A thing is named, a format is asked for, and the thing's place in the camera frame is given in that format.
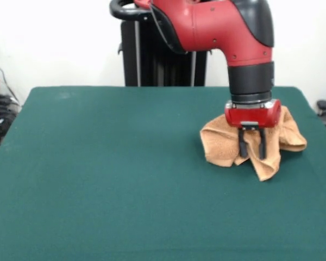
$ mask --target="green felt surface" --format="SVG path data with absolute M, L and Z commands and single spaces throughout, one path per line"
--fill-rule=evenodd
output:
M 36 88 L 0 148 L 0 261 L 326 260 L 326 128 L 259 182 L 205 161 L 227 88 Z

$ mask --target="black joint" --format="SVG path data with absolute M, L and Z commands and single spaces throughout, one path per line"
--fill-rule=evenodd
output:
M 266 0 L 231 0 L 249 31 L 261 44 L 274 47 L 272 13 Z
M 261 94 L 231 95 L 231 100 L 236 104 L 256 104 L 265 103 L 272 99 L 272 92 L 263 92 Z
M 266 142 L 266 134 L 265 134 L 265 129 L 259 129 L 260 132 L 260 146 L 259 146 L 259 158 L 261 160 L 264 160 L 267 158 L 267 142 Z
M 247 151 L 247 148 L 246 148 L 246 142 L 244 140 L 244 130 L 243 129 L 239 129 L 238 137 L 239 137 L 239 154 L 240 154 L 240 157 L 247 158 L 248 157 L 248 151 Z
M 229 91 L 234 98 L 251 102 L 271 99 L 274 87 L 274 62 L 246 66 L 229 66 Z

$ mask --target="cable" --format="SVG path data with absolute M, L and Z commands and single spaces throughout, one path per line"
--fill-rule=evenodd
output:
M 19 101 L 18 98 L 17 98 L 17 96 L 15 95 L 15 93 L 11 90 L 10 86 L 8 85 L 7 80 L 6 80 L 6 76 L 5 76 L 5 72 L 4 72 L 4 70 L 1 69 L 1 67 L 0 67 L 0 71 L 1 71 L 2 78 L 4 79 L 4 83 L 6 84 L 7 89 L 10 91 L 10 93 L 12 94 L 12 96 L 13 96 L 17 101 Z

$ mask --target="crumpled cloth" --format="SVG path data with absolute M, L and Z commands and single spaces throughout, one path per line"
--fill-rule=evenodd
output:
M 240 157 L 238 129 L 228 125 L 225 115 L 208 122 L 200 131 L 205 158 L 208 162 L 231 167 L 250 159 L 260 181 L 271 179 L 280 167 L 280 150 L 299 152 L 307 147 L 307 140 L 288 108 L 281 106 L 280 120 L 274 128 L 266 128 L 267 157 L 259 158 L 260 135 L 256 130 L 244 131 L 248 157 Z

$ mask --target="black stand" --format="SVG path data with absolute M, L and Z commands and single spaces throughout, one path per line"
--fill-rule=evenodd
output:
M 207 52 L 173 53 L 153 21 L 121 24 L 126 86 L 204 86 Z

